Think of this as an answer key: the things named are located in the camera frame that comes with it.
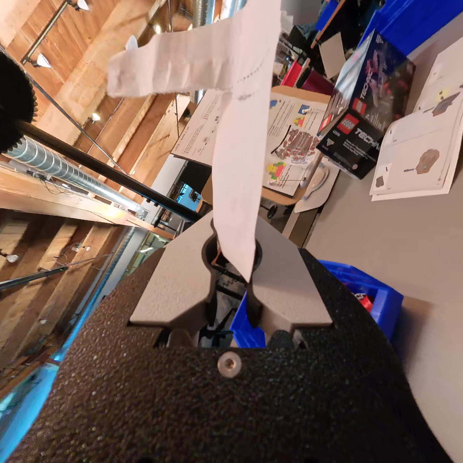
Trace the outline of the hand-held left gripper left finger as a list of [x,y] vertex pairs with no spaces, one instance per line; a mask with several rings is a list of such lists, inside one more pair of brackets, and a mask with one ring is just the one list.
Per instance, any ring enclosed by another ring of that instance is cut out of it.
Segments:
[[217,316],[217,251],[213,213],[191,225],[162,249],[159,262],[133,313],[130,327],[167,330],[168,347],[200,348],[200,332]]

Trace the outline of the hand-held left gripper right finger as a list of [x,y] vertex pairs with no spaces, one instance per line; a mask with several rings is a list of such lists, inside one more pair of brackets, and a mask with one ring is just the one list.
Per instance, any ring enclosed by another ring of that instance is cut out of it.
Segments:
[[261,260],[252,274],[248,319],[270,340],[278,331],[329,327],[333,321],[300,254],[299,248],[259,218],[256,240]]

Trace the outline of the blue plastic bin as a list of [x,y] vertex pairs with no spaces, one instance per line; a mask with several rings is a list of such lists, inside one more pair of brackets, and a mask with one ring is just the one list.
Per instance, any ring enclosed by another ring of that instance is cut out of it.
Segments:
[[377,31],[404,55],[409,55],[463,11],[461,0],[387,0],[383,3],[372,15],[360,43],[372,31]]
[[[391,286],[373,276],[348,264],[320,260],[320,263],[340,282],[342,278],[362,282],[368,288],[368,294],[374,297],[373,309],[370,313],[389,342],[395,332],[396,323],[402,309],[404,296]],[[246,315],[246,296],[243,297],[230,330],[239,348],[264,348],[265,335],[261,328],[253,328]]]

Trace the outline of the white paper packet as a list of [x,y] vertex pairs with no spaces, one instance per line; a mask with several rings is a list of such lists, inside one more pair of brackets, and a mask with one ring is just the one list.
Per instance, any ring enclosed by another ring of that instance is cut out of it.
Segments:
[[145,46],[114,55],[107,67],[111,97],[223,92],[211,171],[213,225],[222,253],[247,282],[255,258],[280,32],[281,1],[247,1],[231,18],[155,35]]

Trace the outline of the grey desk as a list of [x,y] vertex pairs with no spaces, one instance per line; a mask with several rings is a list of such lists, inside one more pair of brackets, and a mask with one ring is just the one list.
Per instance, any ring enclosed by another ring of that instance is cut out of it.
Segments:
[[445,195],[372,201],[371,183],[341,172],[303,247],[403,294],[393,345],[432,431],[462,462],[462,170]]

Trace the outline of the black pole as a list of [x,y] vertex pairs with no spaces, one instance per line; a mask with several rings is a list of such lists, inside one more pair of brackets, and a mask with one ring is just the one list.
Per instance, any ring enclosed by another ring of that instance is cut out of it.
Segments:
[[123,186],[132,192],[142,196],[143,198],[156,203],[165,209],[176,213],[183,219],[195,223],[202,218],[202,215],[196,211],[188,209],[186,206],[179,204],[171,198],[159,194],[155,190],[147,187],[141,182],[131,178],[130,176],[118,171],[109,165],[99,161],[92,156],[84,153],[80,149],[69,145],[66,142],[50,135],[49,133],[35,127],[31,123],[23,121],[21,119],[15,120],[15,126],[18,128],[22,135],[31,137],[37,142],[45,145],[46,147],[56,151],[57,153],[72,159],[75,162],[83,165],[86,168],[96,172],[99,175],[107,177],[107,179],[116,182],[120,186]]

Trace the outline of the printed instruction board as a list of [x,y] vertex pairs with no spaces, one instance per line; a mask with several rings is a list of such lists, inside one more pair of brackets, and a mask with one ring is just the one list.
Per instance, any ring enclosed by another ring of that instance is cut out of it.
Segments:
[[[171,154],[187,161],[211,166],[223,92],[207,90],[182,131]],[[328,104],[328,96],[303,89],[272,88],[267,112],[251,116],[251,128],[268,115],[263,188],[298,201],[307,179],[321,160],[317,134]]]

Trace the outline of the dark toy brick box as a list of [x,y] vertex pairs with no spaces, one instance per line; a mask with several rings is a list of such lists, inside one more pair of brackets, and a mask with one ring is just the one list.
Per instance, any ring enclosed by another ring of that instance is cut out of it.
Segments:
[[416,66],[374,30],[342,67],[323,116],[317,149],[363,179],[389,126],[405,116]]

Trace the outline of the dark red storage bin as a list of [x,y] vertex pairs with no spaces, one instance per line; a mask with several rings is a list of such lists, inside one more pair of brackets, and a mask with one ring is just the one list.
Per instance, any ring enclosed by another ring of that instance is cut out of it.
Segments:
[[329,79],[325,78],[315,70],[312,70],[302,84],[301,89],[331,96],[334,91],[334,85]]

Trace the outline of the white instruction booklet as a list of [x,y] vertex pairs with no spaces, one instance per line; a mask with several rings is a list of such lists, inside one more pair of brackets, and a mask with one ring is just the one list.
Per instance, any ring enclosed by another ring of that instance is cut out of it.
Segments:
[[392,123],[381,144],[373,202],[450,192],[463,132],[463,39],[443,50],[414,111]]

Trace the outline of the grey cardboard sheet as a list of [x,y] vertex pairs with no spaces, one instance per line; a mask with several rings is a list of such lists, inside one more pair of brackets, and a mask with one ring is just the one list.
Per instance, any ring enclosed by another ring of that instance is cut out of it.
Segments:
[[341,33],[319,44],[319,49],[326,77],[337,77],[346,62]]

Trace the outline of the black toothed round object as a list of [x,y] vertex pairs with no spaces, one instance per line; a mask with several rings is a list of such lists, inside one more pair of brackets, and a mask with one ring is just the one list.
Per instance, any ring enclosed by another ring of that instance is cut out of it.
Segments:
[[0,53],[0,152],[18,145],[23,133],[17,126],[32,123],[37,99],[32,84],[22,68],[5,53]]

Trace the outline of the metal ventilation duct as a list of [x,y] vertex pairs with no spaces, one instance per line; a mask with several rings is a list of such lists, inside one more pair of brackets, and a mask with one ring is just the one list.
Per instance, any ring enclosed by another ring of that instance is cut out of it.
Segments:
[[211,25],[222,19],[234,16],[247,0],[195,0],[193,1],[192,28]]
[[146,218],[148,212],[142,205],[108,187],[96,178],[59,156],[48,147],[32,138],[23,137],[16,146],[7,150],[5,156],[25,164],[45,175],[50,175],[88,193],[101,197],[135,213],[138,218]]

